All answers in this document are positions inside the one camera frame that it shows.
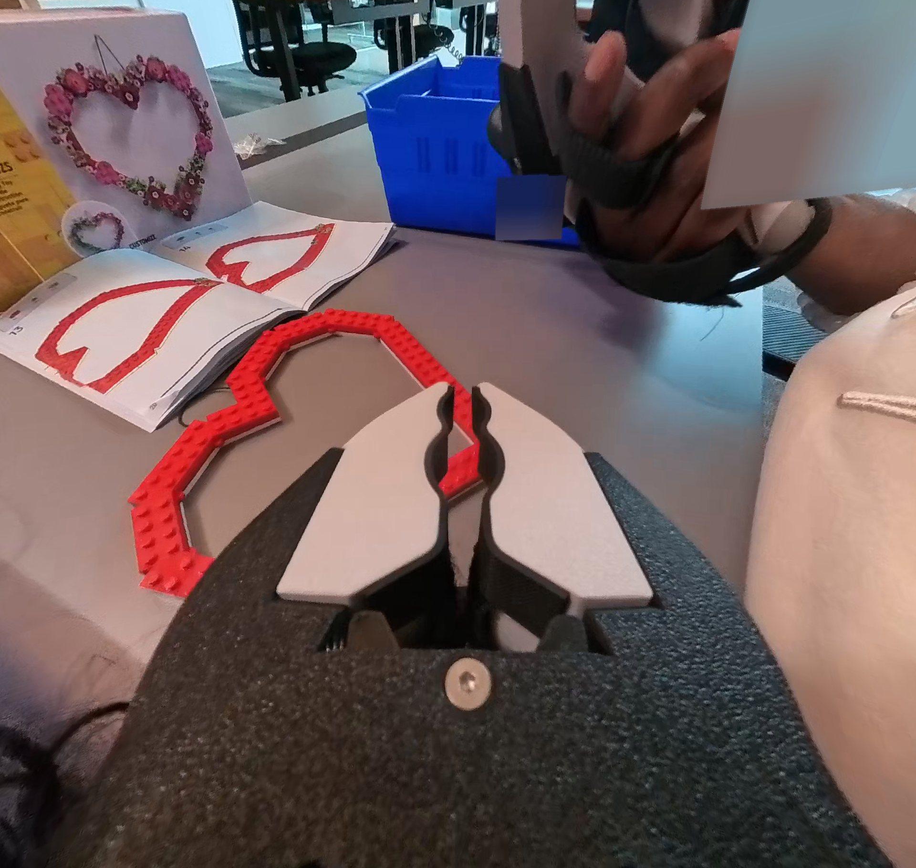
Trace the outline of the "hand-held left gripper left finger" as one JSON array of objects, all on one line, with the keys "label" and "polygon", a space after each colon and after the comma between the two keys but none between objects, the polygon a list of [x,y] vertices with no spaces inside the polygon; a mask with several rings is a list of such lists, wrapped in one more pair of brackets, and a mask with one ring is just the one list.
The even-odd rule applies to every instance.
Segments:
[{"label": "hand-held left gripper left finger", "polygon": [[281,599],[355,606],[446,548],[453,404],[454,387],[438,382],[345,443],[278,582]]}]

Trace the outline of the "blue plastic bin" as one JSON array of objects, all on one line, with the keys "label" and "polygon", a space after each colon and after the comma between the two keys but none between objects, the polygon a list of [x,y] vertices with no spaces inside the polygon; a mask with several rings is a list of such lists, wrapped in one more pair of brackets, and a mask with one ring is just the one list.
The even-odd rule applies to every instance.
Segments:
[{"label": "blue plastic bin", "polygon": [[396,225],[495,237],[498,178],[510,176],[487,136],[499,66],[429,57],[360,91]]}]

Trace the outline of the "dark cloth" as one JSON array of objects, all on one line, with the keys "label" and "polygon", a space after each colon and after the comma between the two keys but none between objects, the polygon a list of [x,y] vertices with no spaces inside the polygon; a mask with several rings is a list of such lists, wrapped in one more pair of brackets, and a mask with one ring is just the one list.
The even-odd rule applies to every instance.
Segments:
[{"label": "dark cloth", "polygon": [[71,719],[47,744],[30,737],[10,723],[1,726],[2,796],[11,804],[2,806],[1,865],[26,866],[31,856],[47,845],[77,793],[62,778],[60,759],[74,738],[104,720],[122,717],[130,701],[109,702]]}]

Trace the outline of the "grey desk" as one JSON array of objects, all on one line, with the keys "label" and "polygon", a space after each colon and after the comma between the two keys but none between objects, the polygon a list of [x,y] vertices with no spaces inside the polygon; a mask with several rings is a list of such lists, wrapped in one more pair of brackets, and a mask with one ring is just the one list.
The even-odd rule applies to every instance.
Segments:
[{"label": "grey desk", "polygon": [[[563,249],[403,230],[327,307],[400,321],[601,453],[742,590],[764,442],[759,293],[657,305]],[[296,350],[282,422],[222,450],[187,517],[217,554],[329,448],[416,385],[365,336]],[[128,699],[180,600],[139,587],[128,498],[181,427],[123,422],[2,358],[1,715],[33,736]]]}]

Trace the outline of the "open instruction booklet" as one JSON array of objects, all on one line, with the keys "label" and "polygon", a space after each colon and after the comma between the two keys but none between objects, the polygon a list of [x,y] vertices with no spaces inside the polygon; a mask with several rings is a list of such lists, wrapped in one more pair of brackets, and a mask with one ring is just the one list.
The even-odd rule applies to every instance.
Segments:
[{"label": "open instruction booklet", "polygon": [[259,201],[150,252],[77,261],[2,313],[2,356],[152,432],[261,333],[370,267],[394,231]]}]

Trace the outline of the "black office chair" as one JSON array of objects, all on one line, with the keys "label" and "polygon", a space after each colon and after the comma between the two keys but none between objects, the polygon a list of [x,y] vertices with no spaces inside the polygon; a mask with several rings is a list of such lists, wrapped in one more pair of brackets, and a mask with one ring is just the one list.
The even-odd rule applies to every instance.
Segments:
[{"label": "black office chair", "polygon": [[373,40],[387,56],[389,72],[394,74],[438,50],[452,52],[460,61],[463,55],[453,48],[451,27],[433,19],[433,10],[448,8],[452,0],[372,0]]},{"label": "black office chair", "polygon": [[235,19],[250,73],[279,80],[287,92],[285,69],[294,70],[300,89],[308,96],[327,92],[327,80],[350,67],[356,51],[343,42],[330,41],[332,20],[326,1],[232,0]]}]

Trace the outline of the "person's beige clothing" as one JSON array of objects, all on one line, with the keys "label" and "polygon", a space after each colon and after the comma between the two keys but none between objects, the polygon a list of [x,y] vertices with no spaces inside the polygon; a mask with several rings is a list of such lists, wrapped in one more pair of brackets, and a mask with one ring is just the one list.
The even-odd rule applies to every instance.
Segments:
[{"label": "person's beige clothing", "polygon": [[746,605],[841,791],[915,862],[915,299],[796,365],[765,450]]}]

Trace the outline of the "red brick heart frame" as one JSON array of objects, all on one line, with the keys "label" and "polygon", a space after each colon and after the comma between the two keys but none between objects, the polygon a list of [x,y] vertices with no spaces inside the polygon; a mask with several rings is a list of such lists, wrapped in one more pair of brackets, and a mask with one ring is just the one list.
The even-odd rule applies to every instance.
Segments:
[{"label": "red brick heart frame", "polygon": [[220,450],[281,421],[268,382],[286,354],[338,335],[379,341],[423,389],[437,383],[452,386],[453,426],[469,445],[450,458],[441,488],[447,500],[454,500],[482,484],[471,394],[403,324],[389,315],[348,310],[308,315],[256,339],[228,375],[234,403],[192,421],[131,494],[140,587],[183,599],[196,586],[212,558],[190,542],[183,508],[187,494]]}]

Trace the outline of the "toy set box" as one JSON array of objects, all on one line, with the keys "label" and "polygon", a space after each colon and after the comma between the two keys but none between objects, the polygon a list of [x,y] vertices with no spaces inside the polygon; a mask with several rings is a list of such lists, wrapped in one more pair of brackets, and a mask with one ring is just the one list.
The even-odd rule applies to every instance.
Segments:
[{"label": "toy set box", "polygon": [[187,17],[2,11],[1,306],[250,205]]}]

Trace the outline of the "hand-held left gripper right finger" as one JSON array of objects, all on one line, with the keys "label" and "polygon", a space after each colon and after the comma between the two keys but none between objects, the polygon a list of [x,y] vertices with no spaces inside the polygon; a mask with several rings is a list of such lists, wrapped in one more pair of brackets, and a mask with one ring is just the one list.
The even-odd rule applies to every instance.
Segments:
[{"label": "hand-held left gripper right finger", "polygon": [[486,491],[472,563],[491,607],[646,607],[653,597],[581,446],[489,382],[472,392]]}]

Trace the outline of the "person's right hand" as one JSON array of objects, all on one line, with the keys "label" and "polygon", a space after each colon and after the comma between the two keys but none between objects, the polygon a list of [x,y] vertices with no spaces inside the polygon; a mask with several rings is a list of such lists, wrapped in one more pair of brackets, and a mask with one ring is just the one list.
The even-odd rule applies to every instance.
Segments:
[{"label": "person's right hand", "polygon": [[615,31],[593,45],[572,84],[574,130],[613,155],[634,162],[673,139],[667,171],[639,209],[592,208],[599,244],[638,263],[671,262],[718,244],[745,221],[743,207],[704,210],[702,201],[719,114],[739,46],[740,29],[681,50],[629,100],[619,117],[612,106],[623,84],[626,45]]}]

